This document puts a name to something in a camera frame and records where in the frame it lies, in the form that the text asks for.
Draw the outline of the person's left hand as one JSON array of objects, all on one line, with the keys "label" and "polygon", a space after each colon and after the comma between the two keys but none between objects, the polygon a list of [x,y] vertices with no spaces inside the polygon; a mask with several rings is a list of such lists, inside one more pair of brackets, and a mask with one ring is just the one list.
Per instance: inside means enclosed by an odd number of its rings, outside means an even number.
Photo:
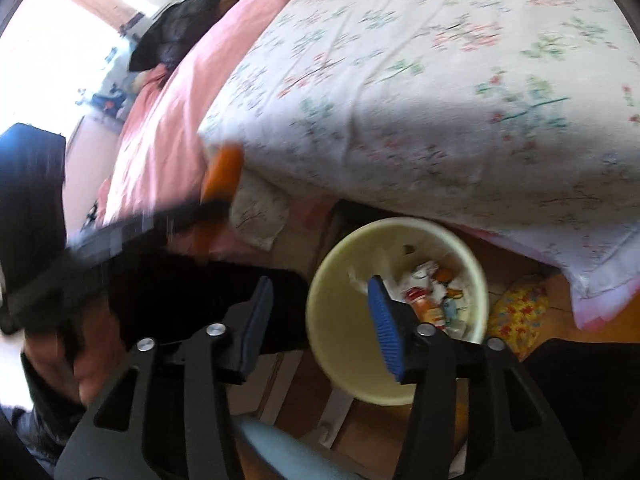
[{"label": "person's left hand", "polygon": [[63,337],[57,332],[25,334],[24,355],[38,375],[55,391],[88,406],[126,359],[119,322],[105,296],[88,301],[80,312],[82,343],[73,363],[66,359]]}]

